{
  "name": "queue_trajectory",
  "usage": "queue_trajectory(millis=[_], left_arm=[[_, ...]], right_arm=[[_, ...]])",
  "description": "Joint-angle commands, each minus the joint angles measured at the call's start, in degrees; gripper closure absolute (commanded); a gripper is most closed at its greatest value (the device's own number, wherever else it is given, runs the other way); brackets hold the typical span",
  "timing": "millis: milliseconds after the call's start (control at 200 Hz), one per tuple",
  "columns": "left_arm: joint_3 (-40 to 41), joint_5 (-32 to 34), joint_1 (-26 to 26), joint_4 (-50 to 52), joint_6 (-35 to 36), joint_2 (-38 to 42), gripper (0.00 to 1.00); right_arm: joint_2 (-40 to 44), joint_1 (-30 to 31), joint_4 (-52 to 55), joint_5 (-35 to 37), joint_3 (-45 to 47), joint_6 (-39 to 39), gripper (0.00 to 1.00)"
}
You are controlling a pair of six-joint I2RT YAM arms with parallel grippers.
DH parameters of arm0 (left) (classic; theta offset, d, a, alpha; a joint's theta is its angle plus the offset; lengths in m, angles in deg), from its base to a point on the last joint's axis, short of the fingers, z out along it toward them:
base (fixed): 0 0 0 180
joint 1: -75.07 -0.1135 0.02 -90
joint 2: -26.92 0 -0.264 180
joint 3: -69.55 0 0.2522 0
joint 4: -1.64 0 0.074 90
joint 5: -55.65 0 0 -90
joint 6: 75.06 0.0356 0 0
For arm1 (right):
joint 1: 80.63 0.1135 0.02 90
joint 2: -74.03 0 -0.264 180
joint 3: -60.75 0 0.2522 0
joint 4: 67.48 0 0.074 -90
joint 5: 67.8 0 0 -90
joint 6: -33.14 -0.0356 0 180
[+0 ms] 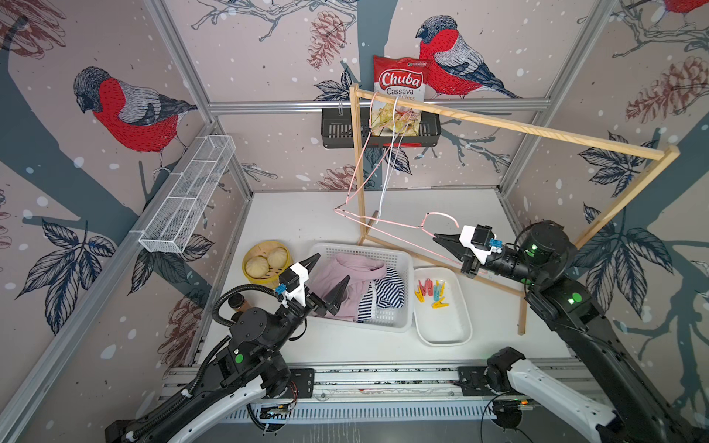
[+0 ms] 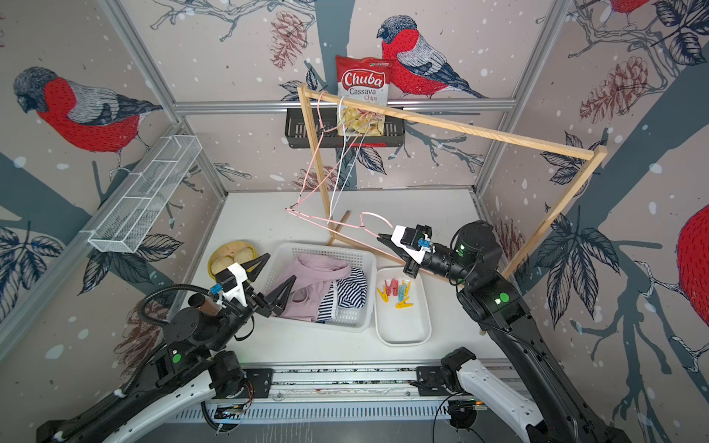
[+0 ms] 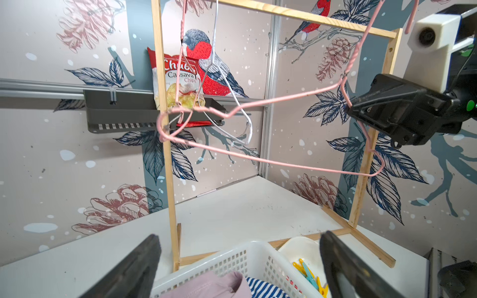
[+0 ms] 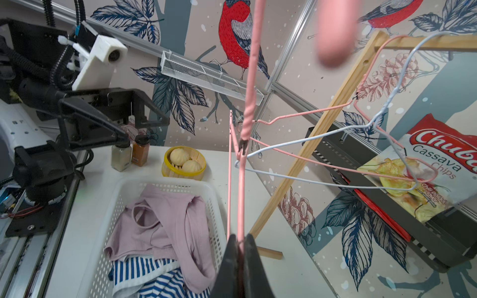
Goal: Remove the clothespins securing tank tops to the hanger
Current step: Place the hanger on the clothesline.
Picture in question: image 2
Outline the pink tank top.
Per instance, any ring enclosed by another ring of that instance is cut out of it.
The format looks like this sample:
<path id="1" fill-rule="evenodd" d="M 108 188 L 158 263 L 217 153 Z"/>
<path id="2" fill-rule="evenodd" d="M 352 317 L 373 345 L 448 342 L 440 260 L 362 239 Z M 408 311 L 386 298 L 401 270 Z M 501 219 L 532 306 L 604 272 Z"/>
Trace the pink tank top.
<path id="1" fill-rule="evenodd" d="M 295 276 L 282 319 L 306 322 L 326 322 L 334 319 L 336 282 L 349 277 L 352 271 L 347 261 L 327 256 L 303 253 L 292 260 L 282 272 L 278 284 Z"/>

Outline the striped tank top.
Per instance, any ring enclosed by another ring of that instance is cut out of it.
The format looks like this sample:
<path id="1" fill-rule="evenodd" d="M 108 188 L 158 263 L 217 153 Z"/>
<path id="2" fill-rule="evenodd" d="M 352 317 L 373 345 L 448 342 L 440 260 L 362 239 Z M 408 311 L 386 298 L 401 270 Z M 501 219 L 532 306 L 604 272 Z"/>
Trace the striped tank top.
<path id="1" fill-rule="evenodd" d="M 360 268 L 352 268 L 349 276 L 330 283 L 321 300 L 316 321 L 332 322 L 343 310 L 364 308 L 367 304 L 367 277 Z"/>

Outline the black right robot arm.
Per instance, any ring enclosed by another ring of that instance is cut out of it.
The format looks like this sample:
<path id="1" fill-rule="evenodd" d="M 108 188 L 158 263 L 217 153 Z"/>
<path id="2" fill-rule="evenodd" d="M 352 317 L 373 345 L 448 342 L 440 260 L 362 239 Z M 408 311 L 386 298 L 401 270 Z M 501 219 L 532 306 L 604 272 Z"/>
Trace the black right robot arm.
<path id="1" fill-rule="evenodd" d="M 462 226 L 448 247 L 431 240 L 427 225 L 398 225 L 378 234 L 404 261 L 404 273 L 430 272 L 456 289 L 463 310 L 500 347 L 528 391 L 520 395 L 460 347 L 441 359 L 448 389 L 482 401 L 524 442 L 626 442 L 583 399 L 548 349 L 522 295 L 498 271 L 502 256 L 485 221 Z"/>

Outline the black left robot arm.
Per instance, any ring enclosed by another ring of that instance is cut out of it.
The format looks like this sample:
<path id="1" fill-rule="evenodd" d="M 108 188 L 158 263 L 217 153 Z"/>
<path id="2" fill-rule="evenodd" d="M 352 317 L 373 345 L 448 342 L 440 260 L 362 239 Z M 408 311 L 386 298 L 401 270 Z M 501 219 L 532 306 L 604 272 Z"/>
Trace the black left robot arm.
<path id="1" fill-rule="evenodd" d="M 263 295 L 252 283 L 269 260 L 264 254 L 217 273 L 210 289 L 174 284 L 146 296 L 140 318 L 162 330 L 164 340 L 138 364 L 129 380 L 90 409 L 66 421 L 48 421 L 39 442 L 133 442 L 177 413 L 212 399 L 235 399 L 244 411 L 269 392 L 271 371 L 243 369 L 227 350 L 254 315 L 284 312 L 295 281 L 285 279 Z"/>

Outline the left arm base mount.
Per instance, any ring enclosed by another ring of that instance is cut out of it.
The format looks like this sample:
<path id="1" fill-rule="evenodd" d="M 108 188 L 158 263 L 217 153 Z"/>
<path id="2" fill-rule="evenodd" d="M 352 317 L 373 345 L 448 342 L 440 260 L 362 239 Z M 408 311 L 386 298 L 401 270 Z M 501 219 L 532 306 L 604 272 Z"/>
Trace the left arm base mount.
<path id="1" fill-rule="evenodd" d="M 214 390 L 211 400 L 263 400 L 268 399 L 273 385 L 273 368 L 247 368 L 238 381 L 227 381 Z"/>

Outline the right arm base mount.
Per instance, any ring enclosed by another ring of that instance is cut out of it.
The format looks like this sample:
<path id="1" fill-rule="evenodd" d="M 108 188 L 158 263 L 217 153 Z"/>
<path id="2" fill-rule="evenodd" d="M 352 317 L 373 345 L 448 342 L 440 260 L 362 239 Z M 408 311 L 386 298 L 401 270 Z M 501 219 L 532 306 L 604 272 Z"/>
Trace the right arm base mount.
<path id="1" fill-rule="evenodd" d="M 411 382 L 418 389 L 421 397 L 443 396 L 448 394 L 471 394 L 464 391 L 456 373 L 462 365 L 439 365 L 438 367 L 417 367 L 415 381 Z"/>

